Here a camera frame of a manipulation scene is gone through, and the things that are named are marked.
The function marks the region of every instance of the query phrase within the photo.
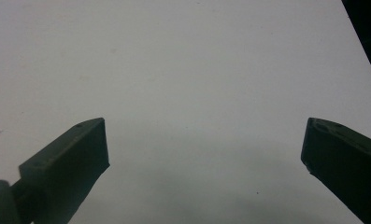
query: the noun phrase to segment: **white table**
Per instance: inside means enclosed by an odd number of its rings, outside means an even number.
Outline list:
[[[0,1],[0,179],[104,117],[71,223],[361,223],[300,161],[307,118],[371,138],[341,1]]]

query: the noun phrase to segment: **white background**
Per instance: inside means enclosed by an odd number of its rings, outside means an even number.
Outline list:
[[[0,179],[106,119],[71,223],[361,223],[300,161],[307,118],[371,138],[341,1],[0,1]]]

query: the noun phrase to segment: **white surface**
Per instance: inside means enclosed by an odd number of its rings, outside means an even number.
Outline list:
[[[307,118],[371,138],[341,1],[0,1],[0,178],[104,117],[71,223],[361,223],[300,161]]]

